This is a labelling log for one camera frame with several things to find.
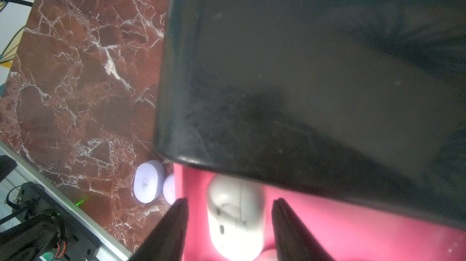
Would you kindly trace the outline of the white oval earphone case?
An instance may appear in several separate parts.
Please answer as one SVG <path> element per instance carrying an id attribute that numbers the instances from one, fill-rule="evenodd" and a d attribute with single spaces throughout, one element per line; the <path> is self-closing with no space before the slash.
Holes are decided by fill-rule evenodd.
<path id="1" fill-rule="evenodd" d="M 214 248 L 230 261 L 253 261 L 265 244 L 265 194 L 254 182 L 215 176 L 206 193 Z"/>

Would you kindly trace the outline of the black pink drawer cabinet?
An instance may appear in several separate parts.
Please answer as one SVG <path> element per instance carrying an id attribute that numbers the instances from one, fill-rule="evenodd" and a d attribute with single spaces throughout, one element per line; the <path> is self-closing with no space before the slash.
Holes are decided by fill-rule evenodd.
<path id="1" fill-rule="evenodd" d="M 466 227 L 466 0 L 169 0 L 154 149 Z"/>

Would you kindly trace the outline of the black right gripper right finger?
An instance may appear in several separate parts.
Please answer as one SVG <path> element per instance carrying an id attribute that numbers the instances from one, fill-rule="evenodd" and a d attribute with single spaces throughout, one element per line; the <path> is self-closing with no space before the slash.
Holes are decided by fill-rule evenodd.
<path id="1" fill-rule="evenodd" d="M 280 261 L 332 261 L 285 199 L 273 201 L 272 221 Z"/>

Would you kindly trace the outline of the white round earphone case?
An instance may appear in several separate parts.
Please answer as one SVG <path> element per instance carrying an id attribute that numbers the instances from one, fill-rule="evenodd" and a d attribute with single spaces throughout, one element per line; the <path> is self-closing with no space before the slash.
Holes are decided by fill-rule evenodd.
<path id="1" fill-rule="evenodd" d="M 277 250 L 266 250 L 262 252 L 254 261 L 278 261 Z"/>

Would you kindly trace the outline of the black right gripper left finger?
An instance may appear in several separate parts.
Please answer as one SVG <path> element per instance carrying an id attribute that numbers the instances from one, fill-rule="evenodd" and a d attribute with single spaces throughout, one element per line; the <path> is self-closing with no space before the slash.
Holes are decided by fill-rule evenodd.
<path id="1" fill-rule="evenodd" d="M 181 261 L 188 218 L 188 199 L 177 199 L 129 260 Z"/>

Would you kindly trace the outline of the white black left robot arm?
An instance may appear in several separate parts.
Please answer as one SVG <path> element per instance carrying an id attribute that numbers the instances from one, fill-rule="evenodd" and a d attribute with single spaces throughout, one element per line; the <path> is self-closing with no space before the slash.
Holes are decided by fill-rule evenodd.
<path id="1" fill-rule="evenodd" d="M 18 203 L 6 197 L 12 213 L 1 219 L 1 224 L 24 217 L 20 224 L 1 233 L 2 261 L 36 261 L 52 253 L 60 260 L 69 249 L 66 220 L 63 210 L 45 192 L 45 187 L 33 182 L 17 186 Z"/>

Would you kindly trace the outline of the pink top drawer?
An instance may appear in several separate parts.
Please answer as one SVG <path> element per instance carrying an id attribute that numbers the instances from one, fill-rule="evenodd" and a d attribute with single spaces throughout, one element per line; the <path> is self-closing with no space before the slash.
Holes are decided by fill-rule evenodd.
<path id="1" fill-rule="evenodd" d="M 208 224 L 206 193 L 214 173 L 174 166 L 175 191 L 188 199 L 189 220 L 183 258 L 186 261 L 222 261 L 214 248 Z M 349 205 L 321 197 L 263 187 L 265 244 L 275 249 L 272 205 L 283 198 L 337 261 L 463 261 L 463 231 L 387 212 Z"/>

